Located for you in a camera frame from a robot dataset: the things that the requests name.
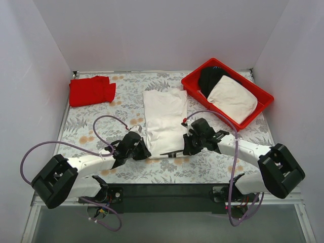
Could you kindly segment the white t shirt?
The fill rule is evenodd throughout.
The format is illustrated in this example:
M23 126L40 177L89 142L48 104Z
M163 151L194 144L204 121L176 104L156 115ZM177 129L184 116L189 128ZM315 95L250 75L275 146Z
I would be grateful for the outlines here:
M145 144L151 158L175 158L161 154L184 149L183 135L187 129L181 123L187 117L187 92L179 89L144 91L143 103Z

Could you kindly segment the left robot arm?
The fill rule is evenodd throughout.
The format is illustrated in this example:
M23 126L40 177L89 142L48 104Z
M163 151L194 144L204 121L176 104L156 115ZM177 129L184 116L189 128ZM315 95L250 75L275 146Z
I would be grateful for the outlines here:
M108 184L96 175L99 171L115 169L127 160L144 160L151 156L143 137L128 132L99 153L81 157L53 156L31 182L48 209L56 208L66 199L85 197L97 203L111 198Z

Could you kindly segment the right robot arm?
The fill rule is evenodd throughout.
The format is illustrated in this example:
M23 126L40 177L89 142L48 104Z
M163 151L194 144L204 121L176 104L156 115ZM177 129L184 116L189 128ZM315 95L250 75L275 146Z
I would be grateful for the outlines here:
M227 131L216 132L204 118L191 124L182 123L177 132L163 132L157 142L160 156L191 156L207 149L241 159L259 169L255 174L231 177L229 185L214 190L217 201L240 201L262 192L284 199L305 179L305 172L286 146L239 140Z

